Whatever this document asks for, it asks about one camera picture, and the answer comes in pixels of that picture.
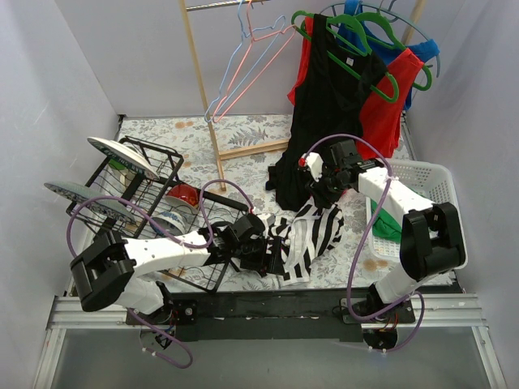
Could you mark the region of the black white striped tank top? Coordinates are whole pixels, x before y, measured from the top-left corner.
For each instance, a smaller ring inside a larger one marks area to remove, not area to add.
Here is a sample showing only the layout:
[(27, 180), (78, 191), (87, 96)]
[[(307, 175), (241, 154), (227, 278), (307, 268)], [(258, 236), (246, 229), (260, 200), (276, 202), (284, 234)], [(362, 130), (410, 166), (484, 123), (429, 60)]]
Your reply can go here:
[(280, 237), (285, 274), (277, 276), (280, 286), (304, 284), (311, 278), (311, 263), (341, 242), (344, 216), (337, 203), (319, 208), (309, 199), (294, 216), (262, 213), (266, 242)]

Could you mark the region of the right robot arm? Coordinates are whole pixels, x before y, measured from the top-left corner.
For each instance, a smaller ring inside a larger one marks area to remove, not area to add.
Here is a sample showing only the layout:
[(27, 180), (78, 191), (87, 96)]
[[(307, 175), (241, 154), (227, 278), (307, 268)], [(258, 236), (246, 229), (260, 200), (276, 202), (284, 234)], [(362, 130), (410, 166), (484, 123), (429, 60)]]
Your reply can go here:
[(465, 238), (454, 204), (434, 203), (402, 184), (379, 150), (364, 160), (357, 149), (361, 141), (355, 135), (329, 135), (310, 146), (298, 166), (309, 173), (307, 188), (320, 205), (329, 206), (333, 195), (353, 189), (401, 226), (400, 262), (370, 286), (366, 311), (357, 312), (351, 300), (346, 302), (354, 320), (382, 323), (423, 283), (466, 265)]

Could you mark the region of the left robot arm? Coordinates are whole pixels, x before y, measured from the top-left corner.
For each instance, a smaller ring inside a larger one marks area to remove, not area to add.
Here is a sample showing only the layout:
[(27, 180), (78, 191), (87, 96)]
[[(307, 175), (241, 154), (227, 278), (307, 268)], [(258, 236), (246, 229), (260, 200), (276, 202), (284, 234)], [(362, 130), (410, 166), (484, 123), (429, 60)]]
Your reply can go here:
[(285, 272), (281, 238), (269, 237), (264, 222), (252, 214), (232, 224), (216, 222), (175, 239), (134, 239), (115, 231), (104, 233), (75, 256), (70, 268), (83, 311), (119, 305), (162, 324), (172, 316), (172, 298), (166, 287), (144, 276), (231, 259), (238, 259), (241, 269), (262, 276)]

